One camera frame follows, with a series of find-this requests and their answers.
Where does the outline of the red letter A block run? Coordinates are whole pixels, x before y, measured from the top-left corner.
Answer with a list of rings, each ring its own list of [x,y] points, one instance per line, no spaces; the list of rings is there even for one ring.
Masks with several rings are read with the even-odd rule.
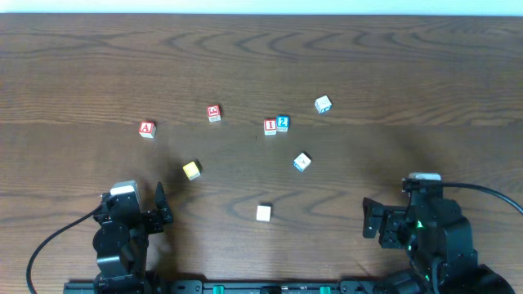
[[[145,138],[154,138],[156,133],[156,125],[151,121],[140,122],[139,134]]]

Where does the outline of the blue number 2 block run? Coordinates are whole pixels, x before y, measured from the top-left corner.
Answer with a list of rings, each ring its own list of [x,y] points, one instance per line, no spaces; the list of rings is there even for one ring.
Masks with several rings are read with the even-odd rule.
[[[287,132],[289,129],[290,118],[286,115],[279,115],[276,119],[277,132]]]

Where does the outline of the red letter I block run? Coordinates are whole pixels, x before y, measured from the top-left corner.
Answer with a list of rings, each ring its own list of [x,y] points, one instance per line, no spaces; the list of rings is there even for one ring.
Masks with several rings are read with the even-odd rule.
[[[276,119],[275,118],[265,119],[263,122],[263,127],[264,127],[264,134],[266,136],[275,135],[277,133]]]

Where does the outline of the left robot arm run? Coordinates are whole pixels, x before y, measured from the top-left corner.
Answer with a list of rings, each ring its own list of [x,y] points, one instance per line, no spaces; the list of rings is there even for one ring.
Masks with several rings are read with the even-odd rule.
[[[143,212],[134,180],[115,184],[101,195],[101,207],[93,216],[101,226],[92,245],[100,273],[96,293],[169,293],[169,286],[154,271],[146,269],[149,236],[164,231],[173,214],[163,185],[154,193],[156,208]]]

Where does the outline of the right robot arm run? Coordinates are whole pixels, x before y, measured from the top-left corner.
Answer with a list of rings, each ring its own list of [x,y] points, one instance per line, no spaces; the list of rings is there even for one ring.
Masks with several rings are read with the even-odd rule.
[[[386,249],[404,249],[411,268],[376,282],[374,293],[514,294],[501,275],[478,261],[472,227],[442,188],[409,192],[407,207],[362,203],[363,236]]]

